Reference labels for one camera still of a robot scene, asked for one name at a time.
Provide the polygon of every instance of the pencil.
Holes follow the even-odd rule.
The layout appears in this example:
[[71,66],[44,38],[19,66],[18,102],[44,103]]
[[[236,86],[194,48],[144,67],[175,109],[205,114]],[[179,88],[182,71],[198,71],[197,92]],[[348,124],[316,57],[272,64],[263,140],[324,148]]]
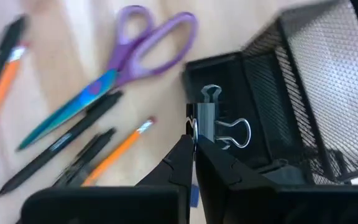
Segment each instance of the pencil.
[[149,118],[142,126],[136,129],[116,150],[105,158],[85,179],[83,187],[93,185],[104,171],[108,169],[124,152],[126,152],[139,139],[140,135],[155,123],[155,118]]
[[4,70],[2,71],[2,75],[0,77],[0,107],[14,77],[16,76],[20,65],[20,59],[23,56],[26,48],[26,44],[19,44],[17,47],[13,48],[9,59],[5,64]]

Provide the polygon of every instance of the black mesh organizer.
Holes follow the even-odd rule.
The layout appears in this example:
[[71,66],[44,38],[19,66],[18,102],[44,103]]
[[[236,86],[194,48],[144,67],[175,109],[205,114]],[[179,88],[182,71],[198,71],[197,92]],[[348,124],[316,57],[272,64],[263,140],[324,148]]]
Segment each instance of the black mesh organizer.
[[285,161],[310,184],[358,177],[358,0],[285,11],[240,52],[190,62],[183,77],[190,101],[219,85],[218,119],[250,122],[250,144],[227,151],[251,168]]

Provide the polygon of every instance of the blue scissor blade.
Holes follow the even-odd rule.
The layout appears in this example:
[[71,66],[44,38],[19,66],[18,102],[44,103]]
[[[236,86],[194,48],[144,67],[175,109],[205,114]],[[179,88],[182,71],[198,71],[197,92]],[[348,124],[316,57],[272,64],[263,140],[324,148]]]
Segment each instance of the blue scissor blade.
[[81,93],[76,95],[64,106],[55,111],[45,121],[39,124],[19,145],[17,150],[26,148],[36,140],[53,131],[59,125],[68,121],[74,115],[85,109],[87,106],[95,102],[105,93],[107,93],[117,78],[117,71],[110,70],[99,77],[93,83],[85,87]]

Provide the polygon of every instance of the black marker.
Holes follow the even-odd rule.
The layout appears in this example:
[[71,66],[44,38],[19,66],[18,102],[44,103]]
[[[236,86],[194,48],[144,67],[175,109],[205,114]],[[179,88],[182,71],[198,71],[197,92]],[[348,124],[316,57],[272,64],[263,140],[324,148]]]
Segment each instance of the black marker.
[[68,165],[59,175],[53,187],[65,187],[78,175],[78,173],[103,149],[110,141],[111,136],[116,132],[114,128],[109,129],[102,135],[96,135],[87,145],[76,155],[73,162]]
[[12,52],[19,43],[25,29],[25,16],[20,16],[5,28],[5,33],[0,40],[0,75]]
[[97,119],[105,114],[107,110],[114,106],[121,96],[122,92],[117,91],[112,95],[106,95],[100,98],[99,101],[87,111],[87,115],[80,122],[76,123],[66,132],[66,134],[60,137],[51,146],[44,150],[44,152],[20,170],[14,177],[8,180],[0,190],[0,196],[16,189],[23,182],[25,182],[37,170],[55,157],[62,149],[69,145],[69,143],[76,139],[83,131],[89,128]]

